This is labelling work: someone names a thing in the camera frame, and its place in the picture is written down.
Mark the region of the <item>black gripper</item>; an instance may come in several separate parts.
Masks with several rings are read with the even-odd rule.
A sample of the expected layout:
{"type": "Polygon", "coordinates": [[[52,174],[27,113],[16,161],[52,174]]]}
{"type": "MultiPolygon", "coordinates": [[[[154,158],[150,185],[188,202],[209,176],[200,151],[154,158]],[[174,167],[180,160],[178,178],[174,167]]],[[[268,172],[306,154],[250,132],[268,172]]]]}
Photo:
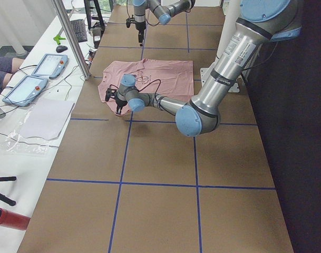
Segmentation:
{"type": "Polygon", "coordinates": [[[116,115],[122,114],[122,109],[126,106],[127,101],[124,98],[121,98],[118,89],[108,88],[105,92],[105,102],[108,102],[109,99],[113,99],[116,103],[116,115]]]}
{"type": "Polygon", "coordinates": [[[138,32],[138,43],[140,46],[143,46],[144,40],[144,30],[146,29],[146,21],[144,16],[131,16],[126,19],[126,26],[130,28],[130,26],[134,24],[135,28],[138,32]]]}

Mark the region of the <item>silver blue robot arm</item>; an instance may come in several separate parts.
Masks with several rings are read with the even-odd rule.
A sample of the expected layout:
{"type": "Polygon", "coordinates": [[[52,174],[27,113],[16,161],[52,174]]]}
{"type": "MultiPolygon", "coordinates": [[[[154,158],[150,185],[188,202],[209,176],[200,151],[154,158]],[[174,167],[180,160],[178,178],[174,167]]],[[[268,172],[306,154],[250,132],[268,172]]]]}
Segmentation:
{"type": "Polygon", "coordinates": [[[124,74],[118,87],[107,88],[104,100],[115,101],[117,115],[126,105],[133,112],[147,106],[166,111],[174,115],[178,130],[188,137],[211,132],[220,123],[218,105],[246,70],[258,47],[268,42],[291,40],[300,34],[303,6],[303,1],[241,1],[229,44],[210,65],[199,93],[187,103],[157,92],[141,92],[131,74],[124,74]]]}
{"type": "Polygon", "coordinates": [[[140,46],[143,46],[144,32],[147,28],[147,9],[149,9],[158,19],[157,25],[166,25],[170,22],[172,17],[181,12],[190,11],[194,7],[195,2],[196,1],[184,0],[163,6],[160,1],[156,0],[134,0],[132,1],[134,14],[131,16],[128,14],[129,17],[125,21],[126,27],[129,28],[131,24],[135,25],[135,28],[138,31],[138,43],[140,46]]]}

